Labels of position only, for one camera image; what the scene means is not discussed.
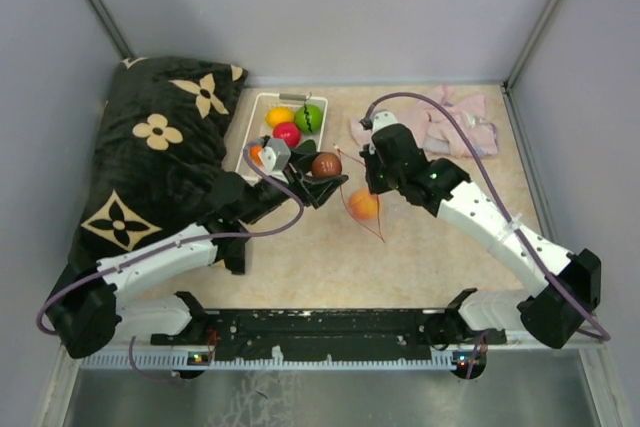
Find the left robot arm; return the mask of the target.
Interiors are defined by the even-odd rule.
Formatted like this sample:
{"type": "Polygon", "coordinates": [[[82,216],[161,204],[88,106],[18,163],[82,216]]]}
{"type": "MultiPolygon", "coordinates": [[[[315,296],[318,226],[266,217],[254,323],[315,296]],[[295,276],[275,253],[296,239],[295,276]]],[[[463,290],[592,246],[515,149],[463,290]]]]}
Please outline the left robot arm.
{"type": "Polygon", "coordinates": [[[140,249],[93,260],[69,259],[37,320],[50,321],[50,334],[73,359],[86,358],[117,338],[147,337],[201,341],[207,315],[190,293],[161,300],[139,295],[179,274],[222,262],[234,275],[246,272],[247,226],[294,201],[300,210],[319,208],[347,182],[345,174],[312,175],[318,152],[267,150],[266,171],[256,168],[251,184],[236,172],[219,174],[203,217],[140,249]]]}

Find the brown passion fruit toy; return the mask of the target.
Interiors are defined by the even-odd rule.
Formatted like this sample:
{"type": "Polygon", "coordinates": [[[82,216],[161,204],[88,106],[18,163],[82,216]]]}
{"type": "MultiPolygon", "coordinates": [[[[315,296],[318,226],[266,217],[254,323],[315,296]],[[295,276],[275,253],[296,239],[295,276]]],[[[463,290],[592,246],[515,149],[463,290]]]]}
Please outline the brown passion fruit toy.
{"type": "Polygon", "coordinates": [[[328,178],[342,174],[342,162],[338,155],[331,152],[320,153],[311,164],[314,178],[328,178]]]}

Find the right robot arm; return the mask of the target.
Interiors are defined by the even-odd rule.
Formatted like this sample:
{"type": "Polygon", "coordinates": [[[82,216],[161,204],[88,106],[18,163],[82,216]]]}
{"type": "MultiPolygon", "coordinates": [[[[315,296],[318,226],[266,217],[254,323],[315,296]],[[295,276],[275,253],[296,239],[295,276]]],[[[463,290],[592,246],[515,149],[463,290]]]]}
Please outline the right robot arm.
{"type": "Polygon", "coordinates": [[[520,291],[474,291],[446,319],[461,343],[481,331],[528,331],[560,349],[582,326],[582,310],[599,303],[601,262],[591,251],[560,247],[519,221],[506,220],[496,202],[447,159],[427,159],[401,123],[376,127],[363,147],[366,180],[374,194],[398,192],[475,239],[519,279],[520,291]]]}

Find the clear orange zip bag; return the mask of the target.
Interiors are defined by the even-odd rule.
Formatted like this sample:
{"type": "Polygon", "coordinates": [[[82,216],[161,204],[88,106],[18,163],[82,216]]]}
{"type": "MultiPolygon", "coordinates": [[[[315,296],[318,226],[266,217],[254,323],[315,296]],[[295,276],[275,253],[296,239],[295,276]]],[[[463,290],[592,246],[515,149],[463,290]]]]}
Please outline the clear orange zip bag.
{"type": "Polygon", "coordinates": [[[347,215],[361,228],[385,243],[382,229],[383,207],[377,194],[370,192],[364,161],[334,145],[342,165],[342,173],[349,180],[340,188],[340,196],[347,215]]]}

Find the peach toy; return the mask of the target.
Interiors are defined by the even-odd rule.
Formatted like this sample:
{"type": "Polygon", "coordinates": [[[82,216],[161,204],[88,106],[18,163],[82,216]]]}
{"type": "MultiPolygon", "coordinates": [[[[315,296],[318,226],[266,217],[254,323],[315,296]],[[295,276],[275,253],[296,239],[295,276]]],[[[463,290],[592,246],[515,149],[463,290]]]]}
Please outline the peach toy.
{"type": "Polygon", "coordinates": [[[348,209],[358,220],[372,220],[378,217],[378,197],[367,188],[353,192],[348,199],[348,209]]]}

